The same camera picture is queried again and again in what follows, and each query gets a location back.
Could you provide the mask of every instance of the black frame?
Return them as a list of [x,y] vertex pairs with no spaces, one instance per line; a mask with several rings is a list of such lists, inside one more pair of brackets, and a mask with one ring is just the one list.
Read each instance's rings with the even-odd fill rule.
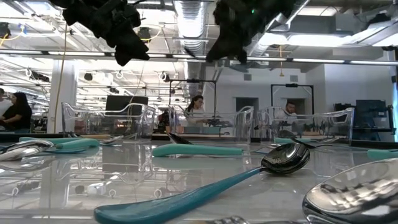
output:
[[315,113],[314,107],[314,99],[313,99],[313,85],[299,85],[296,83],[293,84],[271,84],[271,106],[274,106],[274,86],[284,86],[287,88],[298,88],[298,87],[310,87],[311,88],[311,101],[312,101],[312,114]]

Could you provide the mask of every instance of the man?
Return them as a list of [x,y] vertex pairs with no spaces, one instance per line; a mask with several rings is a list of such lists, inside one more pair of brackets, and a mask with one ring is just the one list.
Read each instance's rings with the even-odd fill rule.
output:
[[297,120],[296,114],[296,105],[291,102],[287,101],[284,110],[279,110],[276,112],[275,118],[279,120],[279,125],[281,128],[286,131],[292,131],[292,125],[294,125],[295,121]]
[[290,101],[288,101],[286,103],[284,111],[280,110],[280,111],[277,112],[276,118],[277,119],[288,119],[288,118],[294,118],[295,119],[294,116],[289,116],[289,115],[297,115],[296,114],[296,105],[293,102],[290,102]]
[[[4,99],[4,90],[0,88],[0,117],[12,106],[10,100]],[[0,131],[5,130],[3,126],[0,126]]]

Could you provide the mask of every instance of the black screen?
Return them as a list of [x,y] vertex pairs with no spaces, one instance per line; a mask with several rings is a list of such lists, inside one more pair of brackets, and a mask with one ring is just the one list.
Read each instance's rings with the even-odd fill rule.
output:
[[[123,110],[129,103],[140,103],[143,105],[148,105],[148,97],[144,96],[118,96],[118,95],[109,95],[106,99],[106,107],[107,111],[119,111]],[[132,112],[129,115],[141,115],[142,106],[134,105],[132,107]],[[106,113],[106,115],[127,115],[127,110],[122,113]]]

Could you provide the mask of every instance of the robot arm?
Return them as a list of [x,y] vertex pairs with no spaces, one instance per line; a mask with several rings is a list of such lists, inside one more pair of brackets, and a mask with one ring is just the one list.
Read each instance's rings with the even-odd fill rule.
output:
[[149,60],[149,50],[133,27],[141,25],[140,15],[127,0],[50,0],[64,8],[63,17],[68,25],[79,22],[91,30],[95,37],[102,37],[106,43],[116,48],[115,58],[125,66],[131,59]]

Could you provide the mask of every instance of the plastic bin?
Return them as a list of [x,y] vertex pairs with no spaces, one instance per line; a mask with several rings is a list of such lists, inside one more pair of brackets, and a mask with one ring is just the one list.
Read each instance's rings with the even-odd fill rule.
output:
[[269,107],[260,110],[257,116],[262,142],[287,143],[293,136],[307,142],[340,138],[351,143],[352,140],[354,108],[313,115],[290,115],[283,108]]
[[169,111],[170,132],[189,141],[250,143],[252,106],[244,107],[237,113],[187,113],[179,105],[170,105]]
[[120,111],[89,110],[62,103],[64,134],[125,135],[133,141],[150,141],[154,129],[155,108],[130,103]]

